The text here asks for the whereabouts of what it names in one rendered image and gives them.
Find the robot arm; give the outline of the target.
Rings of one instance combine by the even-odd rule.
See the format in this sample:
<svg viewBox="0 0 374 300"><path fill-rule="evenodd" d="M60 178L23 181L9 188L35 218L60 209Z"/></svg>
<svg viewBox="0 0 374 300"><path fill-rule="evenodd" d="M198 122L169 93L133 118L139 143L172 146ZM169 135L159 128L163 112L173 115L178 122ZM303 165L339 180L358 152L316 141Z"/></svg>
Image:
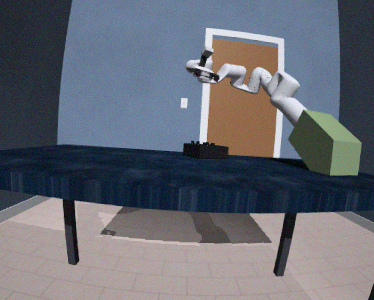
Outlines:
<svg viewBox="0 0 374 300"><path fill-rule="evenodd" d="M186 70L188 67L191 68L193 64L199 63L198 66L212 71L213 61L207 58L213 53L212 48L205 46L201 52L201 59L188 61ZM190 73L190 71L188 72ZM277 71L272 77L267 70L257 67L252 71L248 85L243 84L246 76L246 68L243 66L224 64L217 75L220 76L218 82L227 77L231 78L230 85L232 87L251 94L257 94L262 85L263 90L270 96L271 104L280 110L294 127L303 109L306 109L298 100L292 98L299 89L298 81L283 71Z"/></svg>

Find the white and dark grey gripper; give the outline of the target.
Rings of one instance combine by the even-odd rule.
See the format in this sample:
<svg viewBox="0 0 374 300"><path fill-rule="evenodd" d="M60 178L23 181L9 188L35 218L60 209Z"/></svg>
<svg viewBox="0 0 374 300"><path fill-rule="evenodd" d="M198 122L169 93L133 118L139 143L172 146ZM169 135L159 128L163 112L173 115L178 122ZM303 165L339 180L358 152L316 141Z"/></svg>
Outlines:
<svg viewBox="0 0 374 300"><path fill-rule="evenodd" d="M196 65L199 64L199 63L196 63ZM213 71L205 68L205 67L201 67L201 66L195 66L195 65L192 65L191 68L187 68L187 70L190 71L190 73L194 76L194 77L197 77L197 78L200 78L200 79L204 79L204 80L208 80L208 81L212 81L212 79L216 82L218 82L218 80L220 79L219 75L217 74L214 74ZM202 71L203 70L203 71ZM208 73L209 72L209 73ZM202 75L202 76L201 76ZM212 78L214 77L214 78ZM210 79L211 78L211 79Z"/></svg>

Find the black lighting desk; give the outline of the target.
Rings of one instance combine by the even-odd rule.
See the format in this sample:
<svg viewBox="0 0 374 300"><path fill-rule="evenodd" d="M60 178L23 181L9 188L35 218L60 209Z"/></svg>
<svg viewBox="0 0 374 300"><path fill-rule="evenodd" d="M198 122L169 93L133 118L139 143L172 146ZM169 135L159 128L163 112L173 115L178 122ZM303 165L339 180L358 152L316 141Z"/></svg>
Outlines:
<svg viewBox="0 0 374 300"><path fill-rule="evenodd" d="M210 159L228 159L229 147L215 145L215 143L209 144L209 142L191 141L191 143L184 143L183 154L196 157L198 159L210 158Z"/></svg>

